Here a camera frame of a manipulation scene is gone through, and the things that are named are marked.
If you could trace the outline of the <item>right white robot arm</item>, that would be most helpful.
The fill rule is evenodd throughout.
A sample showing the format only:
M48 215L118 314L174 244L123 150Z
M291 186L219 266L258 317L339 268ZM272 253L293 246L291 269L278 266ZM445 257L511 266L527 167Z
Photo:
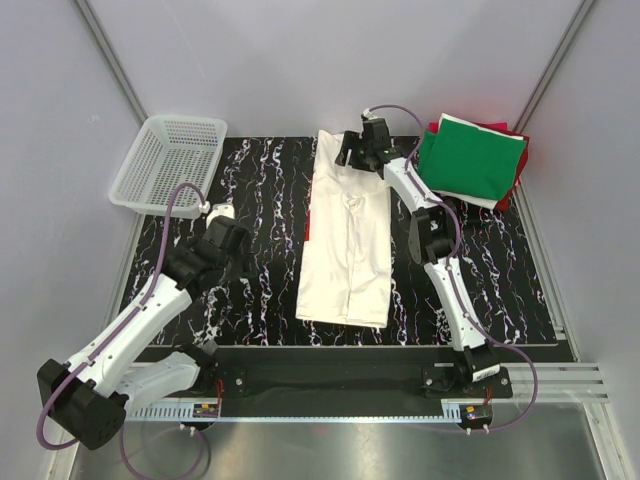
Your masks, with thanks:
M360 132L344 133L335 164L377 174L409 211L409 252L431 280L444 310L455 355L455 387L463 395L476 396L499 373L500 363L462 277L457 258L461 228L456 214L395 148L385 119L364 113L361 120Z

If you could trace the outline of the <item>white t shirt red print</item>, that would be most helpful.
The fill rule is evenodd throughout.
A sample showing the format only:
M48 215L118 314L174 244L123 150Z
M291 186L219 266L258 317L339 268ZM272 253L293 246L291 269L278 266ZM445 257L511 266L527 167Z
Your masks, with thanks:
M391 300L390 188L339 166L343 136L318 132L296 317L384 328Z

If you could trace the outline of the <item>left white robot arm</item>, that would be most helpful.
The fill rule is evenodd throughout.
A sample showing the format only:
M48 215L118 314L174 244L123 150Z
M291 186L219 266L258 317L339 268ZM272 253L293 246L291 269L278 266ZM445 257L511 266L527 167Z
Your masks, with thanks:
M252 232L230 203L212 207L206 230L163 252L161 269L94 340L37 372L41 421L51 419L89 450L108 443L133 413L173 393L218 386L214 342L179 345L136 372L131 365L164 327L210 290L252 273Z

